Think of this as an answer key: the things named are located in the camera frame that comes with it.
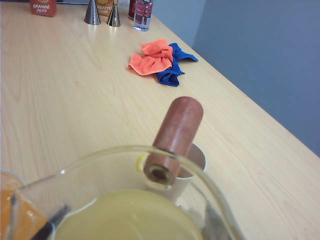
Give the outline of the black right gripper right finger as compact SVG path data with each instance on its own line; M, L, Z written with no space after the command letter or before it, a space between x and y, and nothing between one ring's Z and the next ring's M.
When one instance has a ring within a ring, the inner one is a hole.
M205 206L204 222L203 238L205 240L231 240L221 217L209 203Z

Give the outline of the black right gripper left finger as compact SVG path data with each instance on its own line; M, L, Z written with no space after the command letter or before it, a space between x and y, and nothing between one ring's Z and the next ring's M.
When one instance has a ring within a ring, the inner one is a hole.
M69 204L60 204L56 207L52 207L48 211L48 219L45 221L44 225L37 230L37 232L32 236L32 240L51 240L54 239L54 233L56 228L62 222L62 220L71 211L71 206Z

